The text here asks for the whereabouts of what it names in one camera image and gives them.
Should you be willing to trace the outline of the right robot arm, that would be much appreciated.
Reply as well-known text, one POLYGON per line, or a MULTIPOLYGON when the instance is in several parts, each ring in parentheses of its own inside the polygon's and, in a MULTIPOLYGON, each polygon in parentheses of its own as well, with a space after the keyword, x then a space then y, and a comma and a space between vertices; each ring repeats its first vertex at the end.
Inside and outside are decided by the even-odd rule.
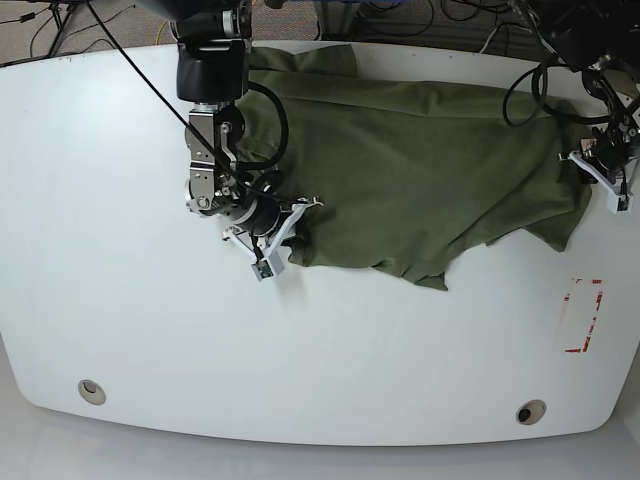
POLYGON ((289 140, 281 100, 249 79, 252 7, 248 1, 147 1, 168 21, 177 42, 177 96, 192 103, 185 138, 190 150, 187 208, 201 216, 227 217, 247 234, 258 258, 279 232, 290 248, 309 243, 303 225, 285 225, 295 201, 278 195, 284 175, 276 167, 289 140), (280 122, 276 152, 262 165, 238 157, 245 121, 236 103, 249 90, 264 95, 280 122))

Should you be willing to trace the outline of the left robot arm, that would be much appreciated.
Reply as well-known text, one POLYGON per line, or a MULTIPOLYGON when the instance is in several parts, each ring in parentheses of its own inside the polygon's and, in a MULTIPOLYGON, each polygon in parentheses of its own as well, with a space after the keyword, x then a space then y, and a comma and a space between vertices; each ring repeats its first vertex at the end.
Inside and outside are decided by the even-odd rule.
POLYGON ((610 71, 639 81, 639 3, 637 1, 511 1, 511 9, 534 36, 542 61, 515 82, 531 79, 534 110, 514 122, 508 115, 510 87, 502 103, 502 115, 511 127, 522 127, 544 112, 562 123, 591 129, 592 138, 567 159, 604 187, 615 212, 628 211, 635 174, 630 163, 639 162, 639 95, 628 103, 620 98, 610 71), (547 102, 549 70, 563 68, 581 76, 586 93, 601 101, 606 114, 587 117, 564 113, 547 102))

